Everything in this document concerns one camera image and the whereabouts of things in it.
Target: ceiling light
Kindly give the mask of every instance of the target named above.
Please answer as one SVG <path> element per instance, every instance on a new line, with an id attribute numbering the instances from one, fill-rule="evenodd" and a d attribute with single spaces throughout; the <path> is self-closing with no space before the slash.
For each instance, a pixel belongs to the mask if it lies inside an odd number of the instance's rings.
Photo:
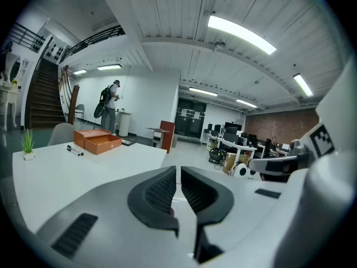
<path id="1" fill-rule="evenodd" d="M 121 69 L 122 66 L 117 64 L 117 65 L 103 65 L 103 66 L 99 66 L 97 67 L 97 69 L 99 70 L 105 70 L 105 69 Z"/>
<path id="2" fill-rule="evenodd" d="M 208 26 L 240 37 L 241 39 L 246 40 L 247 42 L 250 42 L 254 46 L 265 51 L 268 55 L 276 51 L 276 48 L 273 45 L 268 43 L 262 37 L 259 37 L 256 33 L 253 33 L 248 29 L 227 20 L 211 16 L 208 22 Z"/>
<path id="3" fill-rule="evenodd" d="M 243 101 L 243 100 L 237 99 L 236 101 L 237 101 L 237 102 L 240 102 L 240 103 L 243 103 L 243 104 L 245 104 L 245 105 L 251 106 L 251 107 L 253 107 L 253 108 L 257 108 L 257 106 L 255 106 L 255 105 L 253 105 L 253 104 L 250 104 L 250 103 L 248 103 L 248 102 L 245 102 L 245 101 Z"/>
<path id="4" fill-rule="evenodd" d="M 74 72 L 74 74 L 78 75 L 78 74 L 84 74 L 86 72 L 87 71 L 85 69 L 83 69 L 83 70 L 79 70 L 79 71 Z"/>
<path id="5" fill-rule="evenodd" d="M 217 95 L 218 95 L 217 93 L 207 92 L 207 91 L 205 91 L 205 90 L 198 89 L 198 88 L 194 88 L 194 87 L 190 87 L 189 90 L 190 90 L 190 91 L 193 91 L 193 92 L 205 93 L 205 94 L 209 94 L 209 95 L 213 95 L 213 96 L 217 96 Z"/>
<path id="6" fill-rule="evenodd" d="M 294 80 L 300 85 L 300 87 L 306 93 L 307 96 L 313 96 L 311 89 L 308 87 L 307 83 L 304 81 L 304 79 L 300 74 L 296 74 L 293 77 Z"/>

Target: orange box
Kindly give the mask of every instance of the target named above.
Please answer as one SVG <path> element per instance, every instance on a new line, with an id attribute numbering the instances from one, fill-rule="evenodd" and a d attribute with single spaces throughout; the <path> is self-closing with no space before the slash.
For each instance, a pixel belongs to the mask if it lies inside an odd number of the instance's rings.
<path id="1" fill-rule="evenodd" d="M 122 139 L 103 129 L 75 130 L 74 142 L 82 148 L 99 155 L 119 147 L 122 144 Z"/>

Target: backpack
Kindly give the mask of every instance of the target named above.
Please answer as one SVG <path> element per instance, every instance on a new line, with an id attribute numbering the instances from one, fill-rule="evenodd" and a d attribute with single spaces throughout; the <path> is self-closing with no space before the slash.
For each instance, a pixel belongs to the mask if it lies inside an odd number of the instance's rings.
<path id="1" fill-rule="evenodd" d="M 109 103 L 110 99 L 112 98 L 110 89 L 112 88 L 113 85 L 114 85 L 114 83 L 109 84 L 100 93 L 99 103 L 98 103 L 97 107 L 95 108 L 95 111 L 93 114 L 94 118 L 97 119 L 100 116 L 102 116 L 105 106 Z"/>

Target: white shirt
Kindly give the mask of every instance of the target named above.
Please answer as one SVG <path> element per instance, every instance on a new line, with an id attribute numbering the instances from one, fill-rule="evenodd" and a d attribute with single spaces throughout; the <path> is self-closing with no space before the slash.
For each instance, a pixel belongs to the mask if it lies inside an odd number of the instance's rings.
<path id="1" fill-rule="evenodd" d="M 110 93 L 114 93 L 115 95 L 117 94 L 117 89 L 118 86 L 114 83 L 113 85 L 110 85 Z M 107 104 L 107 107 L 115 109 L 115 104 L 114 104 L 115 97 L 112 97 L 110 101 Z"/>

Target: black door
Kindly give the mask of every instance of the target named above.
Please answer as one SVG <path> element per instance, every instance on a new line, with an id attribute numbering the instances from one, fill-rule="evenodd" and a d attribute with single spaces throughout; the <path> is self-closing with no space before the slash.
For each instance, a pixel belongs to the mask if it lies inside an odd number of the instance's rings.
<path id="1" fill-rule="evenodd" d="M 175 119 L 175 134 L 200 138 L 205 111 L 205 103 L 179 99 Z"/>

